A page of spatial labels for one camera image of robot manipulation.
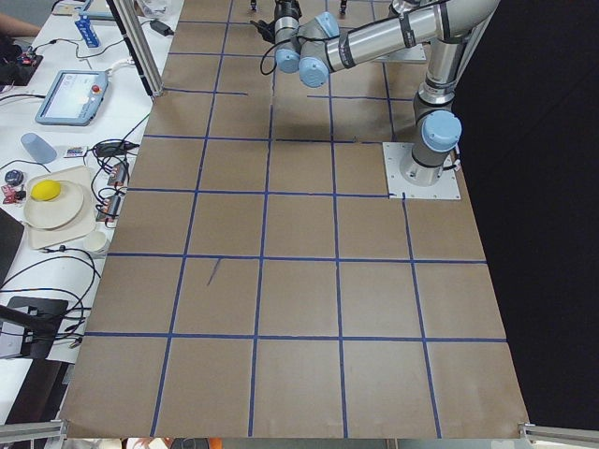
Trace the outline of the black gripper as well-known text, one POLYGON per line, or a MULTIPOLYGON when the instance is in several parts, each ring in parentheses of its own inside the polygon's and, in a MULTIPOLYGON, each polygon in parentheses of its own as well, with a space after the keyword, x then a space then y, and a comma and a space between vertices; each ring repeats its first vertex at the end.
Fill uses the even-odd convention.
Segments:
POLYGON ((275 0, 274 19, 300 19, 300 3, 298 0, 275 0))

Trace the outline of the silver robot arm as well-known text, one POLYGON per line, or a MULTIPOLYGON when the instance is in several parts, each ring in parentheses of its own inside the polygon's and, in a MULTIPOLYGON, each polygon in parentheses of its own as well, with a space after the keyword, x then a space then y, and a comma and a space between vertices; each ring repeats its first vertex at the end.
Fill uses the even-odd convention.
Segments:
POLYGON ((276 67, 312 88, 334 72, 430 43, 431 59, 414 99, 418 135, 400 163, 404 179, 429 187, 448 169, 445 160, 460 140, 461 123, 451 108, 464 55, 497 7, 495 1, 394 1, 386 18, 343 31, 328 12, 301 23, 299 2, 278 1, 272 22, 257 27, 276 49, 276 67))

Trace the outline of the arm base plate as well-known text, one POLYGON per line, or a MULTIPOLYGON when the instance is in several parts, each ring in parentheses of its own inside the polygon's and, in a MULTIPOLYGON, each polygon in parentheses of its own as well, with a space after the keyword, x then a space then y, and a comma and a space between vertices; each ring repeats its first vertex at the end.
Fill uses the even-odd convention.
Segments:
POLYGON ((439 167, 423 167, 412 155, 410 142, 382 144, 390 198, 461 200, 456 168, 448 155, 439 167))
POLYGON ((422 44, 416 44, 414 47, 401 49, 392 53, 379 56, 377 62, 398 63, 398 64, 425 64, 427 56, 422 44))

